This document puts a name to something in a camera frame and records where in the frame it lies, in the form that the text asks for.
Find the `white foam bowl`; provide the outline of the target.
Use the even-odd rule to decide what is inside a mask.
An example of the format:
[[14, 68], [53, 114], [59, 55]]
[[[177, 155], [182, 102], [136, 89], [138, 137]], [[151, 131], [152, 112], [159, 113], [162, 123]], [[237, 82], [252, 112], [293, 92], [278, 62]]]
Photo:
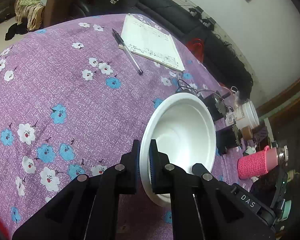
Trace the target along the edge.
[[191, 93], [177, 93], [165, 99], [152, 114], [140, 147], [139, 171], [149, 199], [161, 207], [170, 207], [169, 194], [156, 195], [151, 187], [149, 148], [156, 140], [159, 152], [171, 163], [191, 173], [196, 163], [211, 171], [215, 161], [216, 131], [213, 119], [202, 100]]

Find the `purple floral tablecloth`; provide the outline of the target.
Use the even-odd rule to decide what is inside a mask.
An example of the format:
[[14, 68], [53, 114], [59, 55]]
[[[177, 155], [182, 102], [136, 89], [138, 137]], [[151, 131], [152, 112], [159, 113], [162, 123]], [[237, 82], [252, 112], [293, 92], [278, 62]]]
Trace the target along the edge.
[[8, 237], [80, 173], [102, 174], [141, 139], [178, 87], [225, 89], [181, 43], [185, 72], [137, 56], [112, 36], [125, 16], [77, 19], [0, 51], [0, 220]]

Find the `pink knit-sleeved bottle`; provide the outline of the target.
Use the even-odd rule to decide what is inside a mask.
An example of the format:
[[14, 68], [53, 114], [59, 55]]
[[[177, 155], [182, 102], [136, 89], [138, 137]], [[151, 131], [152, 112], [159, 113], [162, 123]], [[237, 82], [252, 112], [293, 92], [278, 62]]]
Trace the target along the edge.
[[249, 179], [267, 174], [269, 171], [288, 161], [287, 145], [270, 148], [241, 157], [237, 163], [239, 179]]

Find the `white plastic jar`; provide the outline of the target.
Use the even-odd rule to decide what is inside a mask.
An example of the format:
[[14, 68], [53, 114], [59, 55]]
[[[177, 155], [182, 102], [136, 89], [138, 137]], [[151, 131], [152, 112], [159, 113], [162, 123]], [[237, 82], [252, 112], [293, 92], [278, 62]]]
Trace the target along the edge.
[[235, 124], [239, 129], [247, 126], [254, 129], [260, 125], [256, 108], [251, 100], [238, 106], [233, 112], [227, 113], [225, 123], [226, 126]]

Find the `black ballpoint pen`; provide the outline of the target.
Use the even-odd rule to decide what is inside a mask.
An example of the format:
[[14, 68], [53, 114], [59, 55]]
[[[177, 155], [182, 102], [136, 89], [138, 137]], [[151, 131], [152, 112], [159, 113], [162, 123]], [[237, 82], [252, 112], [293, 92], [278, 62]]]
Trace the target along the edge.
[[143, 74], [142, 69], [139, 67], [139, 65], [137, 64], [137, 62], [134, 59], [133, 55], [131, 54], [130, 50], [125, 45], [125, 43], [124, 43], [122, 37], [120, 36], [120, 34], [116, 30], [112, 29], [112, 35], [115, 38], [117, 44], [124, 50], [125, 54], [129, 58], [130, 62], [132, 63], [132, 65], [134, 66], [134, 68], [136, 69], [138, 74], [142, 75]]

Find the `red plastic bag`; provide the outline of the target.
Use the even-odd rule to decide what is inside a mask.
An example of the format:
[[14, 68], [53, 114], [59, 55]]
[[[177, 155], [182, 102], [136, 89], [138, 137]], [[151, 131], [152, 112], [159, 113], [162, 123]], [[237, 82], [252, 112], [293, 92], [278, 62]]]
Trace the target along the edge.
[[194, 55], [194, 57], [200, 62], [204, 61], [204, 41], [200, 38], [193, 38], [186, 43], [188, 50]]

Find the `white notepad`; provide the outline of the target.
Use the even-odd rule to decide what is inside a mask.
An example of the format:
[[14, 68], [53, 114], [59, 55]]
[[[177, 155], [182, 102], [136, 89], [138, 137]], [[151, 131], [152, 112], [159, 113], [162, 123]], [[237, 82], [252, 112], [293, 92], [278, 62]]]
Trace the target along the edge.
[[131, 14], [125, 16], [121, 38], [130, 52], [179, 72], [185, 70], [173, 37]]

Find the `black leather sofa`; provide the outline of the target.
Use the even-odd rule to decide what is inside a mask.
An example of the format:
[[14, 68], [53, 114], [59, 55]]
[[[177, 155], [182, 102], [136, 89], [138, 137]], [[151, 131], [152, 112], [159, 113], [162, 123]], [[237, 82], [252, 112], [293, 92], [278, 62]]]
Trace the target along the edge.
[[235, 86], [241, 100], [250, 98], [254, 83], [244, 63], [210, 28], [172, 0], [119, 0], [115, 4], [111, 0], [75, 0], [69, 18], [123, 13], [148, 17], [183, 44], [200, 39], [204, 45], [201, 62], [212, 76], [228, 88]]

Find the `green patterned cloth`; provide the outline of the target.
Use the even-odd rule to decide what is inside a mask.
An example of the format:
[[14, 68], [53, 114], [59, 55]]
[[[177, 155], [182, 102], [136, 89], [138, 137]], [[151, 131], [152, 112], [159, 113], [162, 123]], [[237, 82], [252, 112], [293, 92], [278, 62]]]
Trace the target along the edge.
[[26, 23], [29, 31], [38, 30], [43, 23], [47, 0], [16, 0], [14, 4], [17, 25]]

